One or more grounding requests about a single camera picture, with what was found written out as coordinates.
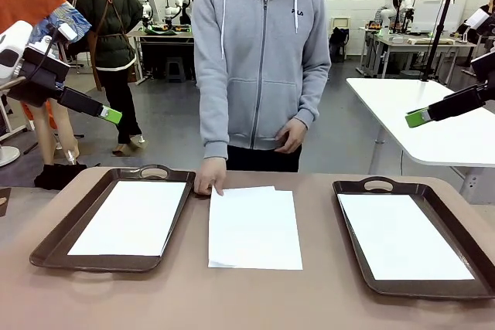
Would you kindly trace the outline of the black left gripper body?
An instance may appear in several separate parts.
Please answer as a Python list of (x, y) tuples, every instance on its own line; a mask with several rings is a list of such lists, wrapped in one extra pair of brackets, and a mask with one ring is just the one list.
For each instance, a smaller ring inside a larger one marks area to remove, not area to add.
[(57, 100), (64, 89), (64, 83), (57, 82), (54, 77), (33, 77), (22, 80), (7, 89), (7, 96), (34, 107), (41, 107), (47, 100)]

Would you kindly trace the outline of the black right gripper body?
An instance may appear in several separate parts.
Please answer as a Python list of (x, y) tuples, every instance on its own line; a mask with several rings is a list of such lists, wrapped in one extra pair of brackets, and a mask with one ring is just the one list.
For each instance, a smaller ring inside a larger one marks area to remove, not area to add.
[(490, 100), (495, 100), (495, 79), (487, 79), (485, 84), (479, 85), (476, 88), (476, 93), (480, 106), (484, 106)]

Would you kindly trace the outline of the person's right hand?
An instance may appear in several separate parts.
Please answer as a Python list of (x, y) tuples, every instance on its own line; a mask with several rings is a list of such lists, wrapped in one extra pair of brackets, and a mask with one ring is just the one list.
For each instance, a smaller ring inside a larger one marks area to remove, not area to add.
[(196, 174), (194, 191), (198, 195), (208, 196), (213, 190), (220, 196), (224, 194), (224, 181), (227, 176), (225, 158), (205, 158)]

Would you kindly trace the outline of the person's left hand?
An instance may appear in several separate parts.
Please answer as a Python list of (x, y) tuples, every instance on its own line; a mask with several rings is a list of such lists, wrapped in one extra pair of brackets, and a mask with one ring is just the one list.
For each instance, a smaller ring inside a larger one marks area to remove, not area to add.
[(276, 140), (281, 146), (275, 151), (283, 154), (291, 154), (296, 151), (305, 139), (308, 128), (297, 118), (292, 118), (277, 133)]

